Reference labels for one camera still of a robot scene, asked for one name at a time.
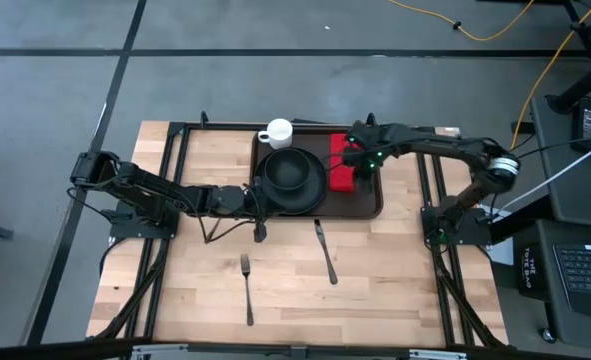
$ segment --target yellow cable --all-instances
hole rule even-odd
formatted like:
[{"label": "yellow cable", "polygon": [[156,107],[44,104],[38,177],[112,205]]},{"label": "yellow cable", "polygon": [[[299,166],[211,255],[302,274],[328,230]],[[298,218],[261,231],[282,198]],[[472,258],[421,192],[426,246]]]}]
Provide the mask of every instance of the yellow cable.
[{"label": "yellow cable", "polygon": [[[579,20],[579,23],[581,24],[584,21],[586,21],[586,19],[590,15],[591,15],[591,9],[588,10],[588,12]],[[526,109],[528,108],[529,102],[531,101],[531,99],[533,98],[533,95],[535,94],[535,90],[537,90],[537,87],[539,87],[539,83],[542,82],[542,79],[544,78],[544,76],[546,75],[548,70],[553,66],[553,64],[555,63],[555,60],[557,60],[559,53],[562,52],[562,49],[566,46],[566,44],[568,44],[568,42],[571,40],[571,38],[573,37],[574,34],[575,34],[575,31],[571,31],[570,34],[568,34],[568,36],[566,37],[566,39],[564,39],[564,42],[562,43],[562,45],[559,46],[559,49],[557,49],[557,52],[555,52],[555,55],[553,56],[551,61],[548,63],[548,66],[546,66],[546,68],[542,72],[542,75],[539,76],[539,79],[537,79],[537,81],[535,82],[535,85],[533,85],[533,88],[531,89],[530,94],[528,94],[528,98],[526,99],[526,102],[524,102],[524,106],[522,107],[522,112],[519,114],[519,119],[517,120],[517,126],[515,126],[515,134],[513,134],[513,142],[511,143],[511,150],[513,150],[515,148],[515,144],[517,143],[517,135],[519,134],[519,127],[522,124],[522,120],[524,120],[524,114],[526,113]]]},{"label": "yellow cable", "polygon": [[[417,11],[417,12],[422,13],[422,14],[426,14],[426,15],[431,15],[431,16],[438,17],[438,18],[440,18],[440,19],[442,19],[442,20],[450,23],[451,25],[455,25],[456,24],[455,21],[447,18],[446,16],[444,16],[442,14],[438,14],[436,12],[428,11],[428,10],[424,10],[424,9],[419,9],[419,8],[416,8],[416,7],[412,7],[410,5],[400,4],[400,3],[398,3],[397,1],[394,1],[394,0],[387,0],[387,1],[390,2],[390,3],[392,3],[392,4],[395,4],[397,6],[400,6],[400,7],[403,7],[405,9],[408,9],[408,10],[413,10],[413,11]],[[531,0],[528,3],[528,5],[526,5],[526,7],[524,7],[524,10],[522,10],[522,12],[520,12],[519,15],[517,15],[517,17],[515,17],[515,19],[513,19],[513,21],[511,21],[510,24],[506,25],[505,28],[503,28],[500,32],[498,32],[495,35],[492,35],[492,36],[489,36],[489,37],[485,37],[485,38],[478,38],[476,36],[471,35],[468,31],[464,30],[464,28],[462,26],[459,26],[457,29],[460,30],[464,35],[468,36],[470,39],[475,40],[475,41],[493,40],[496,37],[501,36],[508,29],[510,29],[517,22],[517,20],[519,20],[519,18],[521,18],[522,15],[524,15],[524,13],[526,13],[526,11],[528,11],[528,9],[531,7],[531,5],[533,5],[534,2],[535,2],[535,0]]]}]

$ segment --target red object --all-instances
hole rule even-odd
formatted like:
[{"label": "red object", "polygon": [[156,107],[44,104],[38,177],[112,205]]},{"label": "red object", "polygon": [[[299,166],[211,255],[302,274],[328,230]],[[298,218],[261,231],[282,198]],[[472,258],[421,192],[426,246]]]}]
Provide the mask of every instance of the red object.
[{"label": "red object", "polygon": [[[351,146],[348,140],[345,140],[346,134],[331,134],[331,154],[340,154],[344,148]],[[353,192],[355,185],[353,184],[353,168],[340,165],[342,163],[341,156],[330,157],[330,189],[331,191]]]}]

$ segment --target black plate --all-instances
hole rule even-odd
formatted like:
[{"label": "black plate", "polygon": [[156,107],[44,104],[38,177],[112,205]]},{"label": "black plate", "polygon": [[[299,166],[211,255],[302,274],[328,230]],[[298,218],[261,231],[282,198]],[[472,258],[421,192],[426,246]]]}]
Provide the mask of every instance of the black plate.
[{"label": "black plate", "polygon": [[[324,199],[328,188],[328,177],[326,175],[326,169],[322,161],[315,155],[304,149],[297,149],[301,151],[311,163],[311,172],[308,180],[304,185],[288,194],[277,192],[269,184],[264,186],[262,184],[262,190],[264,194],[276,205],[279,210],[284,210],[284,215],[300,215],[314,209]],[[264,163],[268,157],[264,158],[259,166],[255,168],[254,176],[264,177]]]}]

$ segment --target brown tray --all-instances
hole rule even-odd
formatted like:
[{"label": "brown tray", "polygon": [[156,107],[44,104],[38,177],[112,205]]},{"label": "brown tray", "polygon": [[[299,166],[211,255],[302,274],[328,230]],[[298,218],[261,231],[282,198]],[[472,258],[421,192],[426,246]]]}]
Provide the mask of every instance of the brown tray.
[{"label": "brown tray", "polygon": [[[331,134],[343,134],[345,130],[337,126],[316,126],[315,128],[293,127],[292,147],[309,151],[321,158],[330,153]],[[269,144],[260,142],[257,135],[253,138],[251,150],[251,173],[253,177],[257,165],[274,150]],[[329,168],[330,159],[322,160],[325,168]],[[280,215],[281,217],[314,217],[314,218],[354,218],[372,219],[379,215],[384,207],[382,197],[382,181],[379,170],[373,177],[373,191],[358,189],[352,193],[327,191],[322,202],[313,210],[299,215]]]}]

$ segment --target keyboard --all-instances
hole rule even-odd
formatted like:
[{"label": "keyboard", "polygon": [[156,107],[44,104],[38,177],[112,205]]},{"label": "keyboard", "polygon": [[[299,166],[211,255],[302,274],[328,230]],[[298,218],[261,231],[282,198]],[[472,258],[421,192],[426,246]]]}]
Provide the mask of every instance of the keyboard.
[{"label": "keyboard", "polygon": [[591,316],[591,245],[555,245],[554,250],[571,309]]}]

